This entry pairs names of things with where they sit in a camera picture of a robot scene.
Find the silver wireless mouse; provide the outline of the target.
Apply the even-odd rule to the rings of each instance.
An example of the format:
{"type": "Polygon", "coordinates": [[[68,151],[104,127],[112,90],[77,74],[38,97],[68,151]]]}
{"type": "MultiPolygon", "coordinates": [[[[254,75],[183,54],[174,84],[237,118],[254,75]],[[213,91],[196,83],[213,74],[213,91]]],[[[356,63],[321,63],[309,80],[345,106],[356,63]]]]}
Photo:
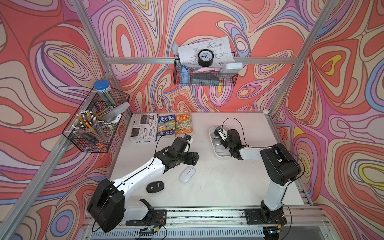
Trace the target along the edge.
{"type": "Polygon", "coordinates": [[[214,145],[220,145],[222,138],[220,136],[217,136],[215,132],[210,133],[211,140],[214,145]]]}

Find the black round mouse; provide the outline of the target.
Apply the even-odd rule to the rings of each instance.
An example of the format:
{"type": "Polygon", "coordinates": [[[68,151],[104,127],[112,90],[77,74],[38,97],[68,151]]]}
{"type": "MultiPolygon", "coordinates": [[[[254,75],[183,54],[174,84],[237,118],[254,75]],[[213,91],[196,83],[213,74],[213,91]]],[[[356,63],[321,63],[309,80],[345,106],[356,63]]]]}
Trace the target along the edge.
{"type": "Polygon", "coordinates": [[[149,194],[155,194],[162,191],[165,188],[165,184],[162,181],[151,182],[147,185],[146,191],[149,194]]]}

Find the white upside-down mouse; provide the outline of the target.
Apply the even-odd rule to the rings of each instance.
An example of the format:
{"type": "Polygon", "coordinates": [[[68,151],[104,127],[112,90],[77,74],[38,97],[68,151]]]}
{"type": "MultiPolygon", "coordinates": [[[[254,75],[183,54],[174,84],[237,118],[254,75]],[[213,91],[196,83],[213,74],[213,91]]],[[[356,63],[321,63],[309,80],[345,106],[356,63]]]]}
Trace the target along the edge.
{"type": "Polygon", "coordinates": [[[217,145],[214,147],[214,149],[215,149],[215,153],[220,157],[226,157],[231,155],[229,152],[229,149],[225,148],[222,145],[217,145]]]}

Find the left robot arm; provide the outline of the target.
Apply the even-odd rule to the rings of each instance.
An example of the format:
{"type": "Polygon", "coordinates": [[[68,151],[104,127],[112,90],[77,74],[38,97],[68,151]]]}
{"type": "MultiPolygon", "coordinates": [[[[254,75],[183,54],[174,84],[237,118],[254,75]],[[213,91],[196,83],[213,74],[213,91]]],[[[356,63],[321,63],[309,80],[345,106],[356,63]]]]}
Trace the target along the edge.
{"type": "Polygon", "coordinates": [[[195,166],[200,156],[190,151],[192,142],[190,135],[177,137],[171,146],[154,153],[147,163],[130,174],[114,181],[104,179],[99,182],[87,207],[95,224],[105,233],[121,222],[150,224],[154,217],[153,207],[144,199],[134,203],[129,202],[129,198],[152,179],[180,164],[195,166]]]}

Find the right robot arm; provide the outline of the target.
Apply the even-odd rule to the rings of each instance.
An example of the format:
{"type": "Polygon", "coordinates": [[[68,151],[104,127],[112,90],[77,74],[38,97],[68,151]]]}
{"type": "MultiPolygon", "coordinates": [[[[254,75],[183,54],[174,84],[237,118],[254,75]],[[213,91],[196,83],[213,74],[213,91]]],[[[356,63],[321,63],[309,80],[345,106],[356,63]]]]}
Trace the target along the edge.
{"type": "Polygon", "coordinates": [[[294,157],[282,144],[271,147],[249,147],[242,143],[240,134],[235,129],[215,129],[215,135],[220,137],[220,143],[229,150],[230,156],[240,161],[258,161],[264,163],[270,184],[260,208],[245,210],[249,224],[276,224],[284,226],[287,220],[283,210],[283,199],[289,184],[293,183],[301,171],[294,157]]]}

